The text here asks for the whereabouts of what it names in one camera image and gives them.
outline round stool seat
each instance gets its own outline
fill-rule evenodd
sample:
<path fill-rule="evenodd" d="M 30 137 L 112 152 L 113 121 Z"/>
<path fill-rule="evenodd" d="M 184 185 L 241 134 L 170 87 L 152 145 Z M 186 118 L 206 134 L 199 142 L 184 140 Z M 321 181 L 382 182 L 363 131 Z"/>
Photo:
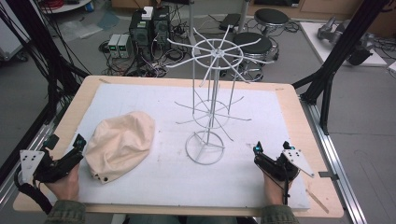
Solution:
<path fill-rule="evenodd" d="M 233 42 L 236 45 L 244 45 L 254 41 L 257 41 L 259 38 L 261 40 L 259 43 L 254 45 L 248 45 L 242 47 L 241 50 L 247 54 L 266 54 L 272 47 L 271 40 L 264 35 L 256 34 L 256 33 L 241 33 L 236 35 L 233 38 Z"/>
<path fill-rule="evenodd" d="M 262 25 L 283 25 L 289 21 L 289 17 L 279 10 L 262 8 L 254 13 L 254 20 Z"/>

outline hand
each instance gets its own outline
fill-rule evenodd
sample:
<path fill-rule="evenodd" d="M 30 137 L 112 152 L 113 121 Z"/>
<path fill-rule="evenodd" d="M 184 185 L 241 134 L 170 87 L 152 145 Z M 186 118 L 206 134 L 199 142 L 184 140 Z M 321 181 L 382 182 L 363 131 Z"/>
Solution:
<path fill-rule="evenodd" d="M 269 174 L 263 172 L 264 175 L 264 196 L 267 205 L 283 204 L 283 188 L 285 182 L 276 181 L 272 179 Z"/>
<path fill-rule="evenodd" d="M 56 181 L 55 183 L 47 183 L 46 186 L 55 194 L 58 200 L 78 200 L 78 167 L 77 164 L 69 173 L 69 175 Z"/>

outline sleeve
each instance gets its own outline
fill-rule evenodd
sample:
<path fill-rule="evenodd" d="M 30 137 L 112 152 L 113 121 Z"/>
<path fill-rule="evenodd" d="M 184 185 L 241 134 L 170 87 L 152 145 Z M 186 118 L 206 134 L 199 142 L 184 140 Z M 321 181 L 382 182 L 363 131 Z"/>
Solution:
<path fill-rule="evenodd" d="M 286 205 L 269 205 L 262 209 L 262 224 L 297 224 L 297 218 Z"/>
<path fill-rule="evenodd" d="M 50 210 L 45 224 L 83 224 L 85 205 L 74 201 L 57 201 Z"/>

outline gray floor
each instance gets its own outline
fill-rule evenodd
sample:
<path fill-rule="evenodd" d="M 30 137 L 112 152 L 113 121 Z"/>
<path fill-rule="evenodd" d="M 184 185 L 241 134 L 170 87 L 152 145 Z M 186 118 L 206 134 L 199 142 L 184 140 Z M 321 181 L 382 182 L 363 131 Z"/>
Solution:
<path fill-rule="evenodd" d="M 81 20 L 85 25 L 97 23 L 105 12 L 87 13 L 75 10 L 59 16 L 59 21 Z M 196 19 L 199 27 L 210 18 Z M 70 48 L 93 74 L 106 69 L 106 59 L 98 46 L 112 34 L 128 31 L 129 21 L 88 39 L 68 42 Z M 206 31 L 218 32 L 217 25 L 208 22 Z M 266 65 L 263 81 L 293 83 L 320 67 L 320 61 L 304 34 L 284 32 L 276 40 L 280 43 L 280 57 Z M 189 65 L 171 70 L 166 77 L 189 78 Z M 361 205 L 368 223 L 396 223 L 396 79 L 384 67 L 342 66 L 333 81 L 329 116 L 329 131 L 347 177 Z M 297 90 L 303 93 L 306 87 Z M 0 163 L 18 144 L 35 117 L 47 102 L 47 84 L 32 61 L 9 62 L 0 67 Z M 15 194 L 0 211 L 0 222 L 41 223 L 44 214 L 20 213 L 12 209 Z M 111 215 L 88 215 L 87 223 L 109 223 Z M 337 219 L 300 218 L 302 223 L 349 223 L 348 217 Z"/>

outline beige cloth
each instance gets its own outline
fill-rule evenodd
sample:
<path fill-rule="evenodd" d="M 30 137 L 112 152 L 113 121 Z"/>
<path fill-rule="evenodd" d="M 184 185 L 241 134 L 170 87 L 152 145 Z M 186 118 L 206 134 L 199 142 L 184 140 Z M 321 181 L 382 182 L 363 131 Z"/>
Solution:
<path fill-rule="evenodd" d="M 154 132 L 154 119 L 141 111 L 102 120 L 85 154 L 92 177 L 105 184 L 134 169 L 149 154 Z"/>

